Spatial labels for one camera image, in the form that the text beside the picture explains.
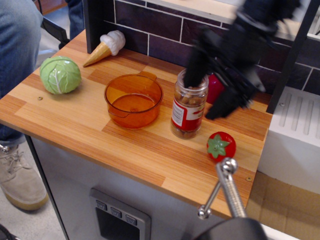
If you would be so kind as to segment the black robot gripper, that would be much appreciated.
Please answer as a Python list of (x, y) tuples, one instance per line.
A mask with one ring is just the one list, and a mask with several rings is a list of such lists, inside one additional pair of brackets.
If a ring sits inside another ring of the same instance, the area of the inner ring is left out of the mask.
[(219, 36), (208, 27), (200, 29), (183, 78), (185, 88), (198, 87), (213, 72), (226, 86), (205, 114), (214, 120), (226, 118), (238, 108), (248, 108), (256, 92), (264, 92), (255, 67), (272, 42), (278, 25), (239, 14), (229, 30)]

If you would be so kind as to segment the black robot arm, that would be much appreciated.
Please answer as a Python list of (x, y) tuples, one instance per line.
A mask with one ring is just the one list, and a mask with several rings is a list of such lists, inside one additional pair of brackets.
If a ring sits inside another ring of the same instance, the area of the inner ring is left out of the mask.
[(225, 90), (206, 113), (207, 119), (226, 118), (239, 107), (249, 107), (257, 92), (265, 92), (256, 65), (272, 45), (278, 22), (293, 18), (299, 7), (298, 0), (246, 0), (223, 36), (206, 26), (200, 28), (183, 84), (197, 87), (208, 74), (223, 84)]

